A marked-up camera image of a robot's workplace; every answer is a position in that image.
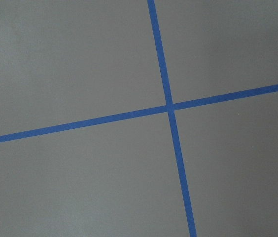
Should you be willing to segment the blue tape line lengthwise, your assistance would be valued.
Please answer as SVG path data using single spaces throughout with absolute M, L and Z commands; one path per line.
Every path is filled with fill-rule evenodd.
M 169 81 L 169 76 L 168 76 L 166 59 L 165 59 L 165 55 L 164 55 L 164 49 L 163 49 L 163 44 L 162 44 L 162 37 L 161 37 L 161 31 L 160 31 L 159 22 L 158 22 L 156 5 L 155 5 L 155 1 L 153 1 L 153 0 L 149 0 L 147 2 L 147 4 L 148 4 L 150 21 L 151 21 L 153 37 L 154 37 L 154 42 L 155 42 L 155 47 L 156 47 L 156 53 L 157 53 L 157 58 L 158 58 L 161 80 L 162 80 L 163 92 L 164 92 L 164 97 L 165 97 L 165 102 L 166 102 L 168 120 L 169 120 L 169 124 L 170 124 L 170 129 L 171 129 L 176 165 L 177 165 L 177 169 L 178 169 L 178 175 L 179 175 L 179 181 L 180 181 L 181 192 L 182 192 L 182 197 L 183 197 L 184 209 L 185 209 L 185 213 L 186 213 L 189 235 L 191 237 L 195 237 L 197 235 L 196 226 L 195 226 L 195 221 L 194 221 L 194 216 L 193 216 L 192 203 L 191 203 L 191 199 L 190 199 L 189 187 L 188 187 L 188 182 L 187 182 L 187 177 L 186 177 L 183 154 L 182 154 L 182 150 L 181 150 L 181 143 L 180 143 L 180 139 L 179 139 L 179 132 L 178 132 L 178 127 L 177 127 L 177 122 L 176 122 L 176 116 L 175 116 L 175 112 L 174 112 L 174 104 L 173 104 L 171 86 L 170 86 L 170 81 Z

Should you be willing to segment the blue tape line crosswise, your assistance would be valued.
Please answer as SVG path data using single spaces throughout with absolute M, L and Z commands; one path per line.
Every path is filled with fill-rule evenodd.
M 206 98 L 201 98 L 201 99 L 174 103 L 173 109 L 175 111 L 177 111 L 177 110 L 182 110 L 182 109 L 188 109 L 188 108 L 215 104 L 215 103 L 220 103 L 220 102 L 225 102 L 225 101 L 237 100 L 237 99 L 242 99 L 242 98 L 247 98 L 247 97 L 258 96 L 258 95 L 262 95 L 262 94 L 274 93 L 274 92 L 278 92 L 278 84 L 260 87 L 260 88 L 248 89 L 248 90 L 244 90 L 244 91 L 232 92 L 232 93 L 227 93 L 227 94 L 222 94 L 222 95 L 216 95 L 216 96 L 211 96 L 211 97 L 206 97 Z M 109 115 L 109 116 L 104 116 L 104 117 L 99 117 L 99 118 L 92 118 L 92 119 L 87 119 L 87 120 L 82 120 L 82 121 L 76 121 L 76 122 L 55 125 L 55 126 L 38 128 L 38 129 L 34 129 L 34 130 L 11 133 L 11 134 L 6 134 L 6 135 L 1 135 L 0 143 L 24 139 L 24 138 L 30 138 L 30 137 L 35 137 L 35 136 L 41 136 L 41 135 L 45 135 L 45 134 L 57 133 L 57 132 L 62 132 L 62 131 L 67 131 L 67 130 L 73 130 L 73 129 L 83 128 L 83 127 L 95 126 L 98 124 L 110 123 L 110 122 L 115 122 L 115 121 L 120 121 L 120 120 L 133 119 L 133 118 L 139 118 L 139 117 L 144 117 L 144 116 L 149 116 L 149 115 L 154 115 L 154 114 L 160 114 L 160 113 L 165 113 L 166 111 L 167 111 L 167 106 L 163 105 L 163 106 L 136 110 L 136 111 L 126 112 L 126 113 L 121 113 L 121 114 Z

